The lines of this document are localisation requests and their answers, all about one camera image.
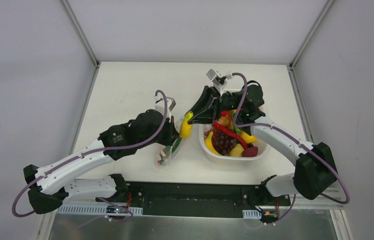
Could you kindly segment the green cucumber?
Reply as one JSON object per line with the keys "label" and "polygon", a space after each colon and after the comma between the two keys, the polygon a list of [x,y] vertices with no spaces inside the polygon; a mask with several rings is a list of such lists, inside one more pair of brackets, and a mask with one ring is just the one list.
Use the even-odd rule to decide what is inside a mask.
{"label": "green cucumber", "polygon": [[180,147],[181,147],[181,145],[183,143],[183,140],[184,139],[181,138],[181,137],[178,137],[175,140],[174,144],[171,147],[171,151],[170,151],[172,155],[176,155],[179,152],[179,149],[180,149]]}

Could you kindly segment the small yellow banana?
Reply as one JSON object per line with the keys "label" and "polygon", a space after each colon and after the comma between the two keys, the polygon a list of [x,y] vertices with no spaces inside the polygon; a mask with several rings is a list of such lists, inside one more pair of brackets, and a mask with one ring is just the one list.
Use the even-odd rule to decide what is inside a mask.
{"label": "small yellow banana", "polygon": [[192,111],[189,111],[185,114],[182,123],[181,128],[179,131],[179,137],[182,139],[187,139],[191,135],[192,125],[188,123],[188,121],[194,116]]}

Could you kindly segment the clear zip top bag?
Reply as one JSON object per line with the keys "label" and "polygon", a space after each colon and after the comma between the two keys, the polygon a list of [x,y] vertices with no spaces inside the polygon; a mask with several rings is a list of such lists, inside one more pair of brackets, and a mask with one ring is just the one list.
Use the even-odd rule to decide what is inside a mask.
{"label": "clear zip top bag", "polygon": [[157,164],[159,166],[169,165],[184,146],[185,141],[190,137],[192,132],[192,124],[189,124],[188,121],[193,115],[193,112],[189,111],[185,114],[183,119],[179,119],[175,122],[175,129],[180,136],[177,136],[172,144],[164,147],[159,152],[157,158]]}

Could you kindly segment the white plastic basket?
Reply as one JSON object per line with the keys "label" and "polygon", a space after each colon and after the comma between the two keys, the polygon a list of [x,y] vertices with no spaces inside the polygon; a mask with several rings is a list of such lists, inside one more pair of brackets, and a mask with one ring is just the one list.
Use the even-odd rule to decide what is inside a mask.
{"label": "white plastic basket", "polygon": [[[242,92],[242,90],[226,90],[225,92]],[[234,126],[238,128],[238,135],[241,131],[245,131],[249,135],[252,135],[251,127],[245,127],[244,124],[250,123],[255,117],[263,117],[265,115],[265,108],[264,108],[264,101],[262,99],[262,91],[256,86],[252,85],[248,88],[246,92],[246,98],[243,102],[240,111],[234,109],[232,111],[235,112],[234,114]],[[215,122],[222,117],[221,115],[215,119]],[[263,142],[261,139],[257,138],[257,140],[253,143],[254,146],[258,147],[258,155],[256,157],[230,157],[230,156],[223,156],[223,155],[215,155],[208,150],[204,143],[204,132],[215,129],[212,127],[212,124],[198,124],[199,125],[199,141],[202,145],[202,148],[205,152],[206,157],[214,162],[245,162],[245,161],[256,161],[260,160],[265,157],[269,150],[271,149],[270,146]]]}

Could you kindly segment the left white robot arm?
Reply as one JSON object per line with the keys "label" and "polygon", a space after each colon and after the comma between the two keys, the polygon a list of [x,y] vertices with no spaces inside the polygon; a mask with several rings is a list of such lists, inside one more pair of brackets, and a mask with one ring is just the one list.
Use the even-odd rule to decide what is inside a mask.
{"label": "left white robot arm", "polygon": [[128,187],[120,173],[98,179],[80,179],[90,170],[134,155],[151,144],[171,146],[178,138],[172,116],[149,109],[136,119],[117,124],[100,133],[89,145],[44,167],[28,165],[23,169],[28,199],[34,213],[52,212],[64,203],[85,199],[122,202]]}

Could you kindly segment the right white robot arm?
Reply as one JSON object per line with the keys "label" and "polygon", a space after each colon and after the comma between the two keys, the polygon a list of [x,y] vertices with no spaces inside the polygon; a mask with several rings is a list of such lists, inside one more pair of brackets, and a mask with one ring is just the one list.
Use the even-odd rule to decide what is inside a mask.
{"label": "right white robot arm", "polygon": [[275,124],[261,109],[264,104],[262,87],[249,81],[237,92],[222,92],[205,86],[197,102],[190,108],[188,124],[210,125],[223,111],[234,110],[235,126],[270,145],[286,157],[295,170],[287,175],[274,175],[261,183],[259,200],[271,205],[281,195],[300,194],[313,200],[323,196],[333,183],[339,182],[330,147],[301,140]]}

